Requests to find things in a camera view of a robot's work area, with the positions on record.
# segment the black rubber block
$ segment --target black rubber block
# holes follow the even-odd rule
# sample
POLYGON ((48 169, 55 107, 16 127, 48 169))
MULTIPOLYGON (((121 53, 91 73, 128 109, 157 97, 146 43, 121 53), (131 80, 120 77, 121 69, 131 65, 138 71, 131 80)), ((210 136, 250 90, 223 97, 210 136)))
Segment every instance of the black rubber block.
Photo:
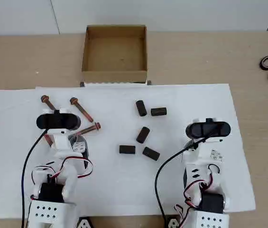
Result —
POLYGON ((147 127, 143 127, 137 137, 137 142, 144 143, 149 133, 149 129, 147 127))
POLYGON ((160 156, 160 153, 148 148, 147 146, 144 148, 142 154, 144 154, 145 156, 147 156, 155 161, 157 161, 159 156, 160 156))
POLYGON ((135 154, 135 149, 136 149, 135 146, 120 145, 119 153, 135 154))
POLYGON ((166 115, 166 108, 152 108, 151 109, 151 115, 152 116, 158 116, 158 115, 166 115))
POLYGON ((147 110, 145 109, 143 101, 139 100, 136 102, 136 106, 139 112, 140 116, 145 116, 147 115, 147 110))

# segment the white paper sheet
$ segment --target white paper sheet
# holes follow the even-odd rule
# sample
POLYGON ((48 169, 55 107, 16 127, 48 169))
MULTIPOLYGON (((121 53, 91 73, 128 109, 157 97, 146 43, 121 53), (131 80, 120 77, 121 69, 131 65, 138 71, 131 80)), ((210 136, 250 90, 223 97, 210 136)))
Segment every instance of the white paper sheet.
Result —
MULTIPOLYGON (((24 159, 42 133, 37 117, 47 106, 41 95, 50 96, 57 108, 68 108, 81 117, 80 129, 91 125, 69 104, 77 97, 102 128, 90 132, 88 142, 94 171, 80 179, 74 201, 81 215, 120 216, 160 214, 154 193, 154 178, 159 166, 181 150, 188 138, 185 127, 195 118, 219 117, 231 126, 231 134, 219 144, 224 156, 223 176, 231 197, 229 212, 255 209, 255 199, 246 163, 237 117, 229 86, 157 85, 137 87, 93 86, 86 88, 0 91, 0 218, 21 216, 20 179, 24 159), (140 117, 135 102, 144 100, 148 115, 140 117), (151 117, 150 109, 167 107, 167 116, 151 117), (144 144, 136 142, 141 127, 151 132, 144 144), (135 155, 119 154, 119 145, 136 146, 135 155), (148 146, 161 155, 153 161, 142 155, 148 146)), ((32 190, 30 172, 44 161, 48 145, 42 140, 28 162, 25 177, 26 205, 32 190)), ((174 214, 173 205, 183 204, 184 164, 180 157, 170 162, 158 181, 165 212, 174 214)))

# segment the wooden table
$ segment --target wooden table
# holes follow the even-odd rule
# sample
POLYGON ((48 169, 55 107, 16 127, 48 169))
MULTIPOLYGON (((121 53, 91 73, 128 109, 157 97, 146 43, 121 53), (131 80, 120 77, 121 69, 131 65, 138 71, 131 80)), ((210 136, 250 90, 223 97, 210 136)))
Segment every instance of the wooden table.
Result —
MULTIPOLYGON (((84 35, 0 37, 0 89, 78 86, 83 41, 84 35)), ((231 214, 231 228, 268 228, 268 72, 258 67, 265 55, 268 32, 148 33, 153 84, 230 84, 257 208, 231 214)), ((95 228, 163 227, 160 216, 92 221, 95 228)), ((0 228, 19 226, 0 219, 0 228)))

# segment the brown cardboard box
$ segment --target brown cardboard box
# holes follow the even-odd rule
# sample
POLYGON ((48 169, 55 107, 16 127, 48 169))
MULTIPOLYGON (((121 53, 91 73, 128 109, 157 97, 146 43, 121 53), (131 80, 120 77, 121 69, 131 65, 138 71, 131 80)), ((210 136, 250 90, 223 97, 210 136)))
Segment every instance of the brown cardboard box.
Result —
POLYGON ((144 25, 89 25, 82 72, 84 82, 147 80, 147 39, 144 25))

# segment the screw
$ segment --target screw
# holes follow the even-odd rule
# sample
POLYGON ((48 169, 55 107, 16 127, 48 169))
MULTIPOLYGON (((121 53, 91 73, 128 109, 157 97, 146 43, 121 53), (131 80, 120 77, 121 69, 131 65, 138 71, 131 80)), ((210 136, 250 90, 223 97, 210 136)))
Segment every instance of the screw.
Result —
POLYGON ((49 137, 49 135, 48 135, 48 134, 45 134, 45 135, 44 135, 44 138, 45 138, 45 140, 47 141, 49 147, 51 147, 51 146, 53 145, 53 141, 52 141, 52 139, 49 137))
POLYGON ((88 119, 89 122, 93 122, 92 117, 86 112, 86 110, 78 103, 78 98, 72 97, 70 100, 71 105, 75 105, 79 111, 88 119))
POLYGON ((95 123, 95 125, 77 132, 76 135, 85 134, 85 133, 91 132, 93 130, 99 130, 100 128, 101 128, 100 123, 95 123))
POLYGON ((42 101, 43 103, 46 103, 47 106, 48 106, 51 110, 56 110, 56 108, 53 106, 53 104, 50 103, 50 101, 49 101, 49 96, 43 95, 43 96, 41 97, 41 101, 42 101))

